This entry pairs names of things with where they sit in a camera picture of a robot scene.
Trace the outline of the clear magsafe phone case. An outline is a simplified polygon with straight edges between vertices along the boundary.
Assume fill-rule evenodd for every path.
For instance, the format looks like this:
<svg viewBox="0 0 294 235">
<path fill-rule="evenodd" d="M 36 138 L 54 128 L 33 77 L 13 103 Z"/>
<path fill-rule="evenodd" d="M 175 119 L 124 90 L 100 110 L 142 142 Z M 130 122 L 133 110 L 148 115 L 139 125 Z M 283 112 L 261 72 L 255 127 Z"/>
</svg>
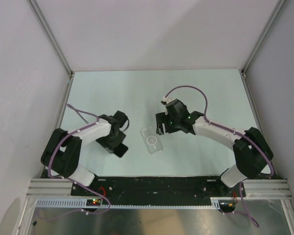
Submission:
<svg viewBox="0 0 294 235">
<path fill-rule="evenodd" d="M 153 126 L 145 127 L 140 132 L 149 154 L 153 155 L 163 151 L 163 146 Z"/>
</svg>

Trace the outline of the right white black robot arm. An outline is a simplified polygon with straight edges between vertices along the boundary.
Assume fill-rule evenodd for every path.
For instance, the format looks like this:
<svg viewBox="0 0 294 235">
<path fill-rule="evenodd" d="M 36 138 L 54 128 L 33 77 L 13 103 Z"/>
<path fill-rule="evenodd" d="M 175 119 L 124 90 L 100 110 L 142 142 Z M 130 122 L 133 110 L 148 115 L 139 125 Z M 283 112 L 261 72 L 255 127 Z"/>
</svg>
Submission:
<svg viewBox="0 0 294 235">
<path fill-rule="evenodd" d="M 158 135 L 182 131 L 207 137 L 234 152 L 235 164 L 220 176 L 220 181 L 216 185 L 217 192 L 222 196 L 232 193 L 234 186 L 239 182 L 247 178 L 256 178 L 266 166 L 270 169 L 269 176 L 274 174 L 271 163 L 273 153 L 256 128 L 243 130 L 215 126 L 205 120 L 204 114 L 197 111 L 182 116 L 162 112 L 155 117 Z"/>
</svg>

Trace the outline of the black smartphone blue edge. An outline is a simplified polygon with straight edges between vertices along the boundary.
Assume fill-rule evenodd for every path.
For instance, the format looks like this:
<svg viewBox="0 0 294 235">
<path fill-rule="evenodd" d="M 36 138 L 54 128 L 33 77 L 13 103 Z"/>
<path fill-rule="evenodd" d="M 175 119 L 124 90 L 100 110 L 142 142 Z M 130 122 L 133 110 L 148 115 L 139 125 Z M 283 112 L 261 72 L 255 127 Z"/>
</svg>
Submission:
<svg viewBox="0 0 294 235">
<path fill-rule="evenodd" d="M 126 145 L 124 145 L 123 143 L 120 143 L 118 146 L 116 146 L 114 148 L 114 152 L 113 153 L 117 157 L 122 158 L 127 151 L 128 151 L 128 147 Z"/>
</svg>

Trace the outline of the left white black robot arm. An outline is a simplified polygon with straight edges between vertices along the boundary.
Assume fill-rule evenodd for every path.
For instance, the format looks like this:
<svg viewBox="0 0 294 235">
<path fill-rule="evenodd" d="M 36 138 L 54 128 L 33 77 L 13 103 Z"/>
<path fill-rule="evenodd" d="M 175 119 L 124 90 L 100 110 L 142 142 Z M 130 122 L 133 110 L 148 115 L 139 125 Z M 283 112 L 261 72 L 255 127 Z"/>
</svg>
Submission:
<svg viewBox="0 0 294 235">
<path fill-rule="evenodd" d="M 81 165 L 81 149 L 95 141 L 108 153 L 123 157 L 128 147 L 123 144 L 126 134 L 120 129 L 128 121 L 125 113 L 117 111 L 113 116 L 101 115 L 95 122 L 71 133 L 55 129 L 41 156 L 48 176 L 70 179 L 82 184 L 87 195 L 96 194 L 99 184 L 94 180 L 96 175 Z"/>
</svg>

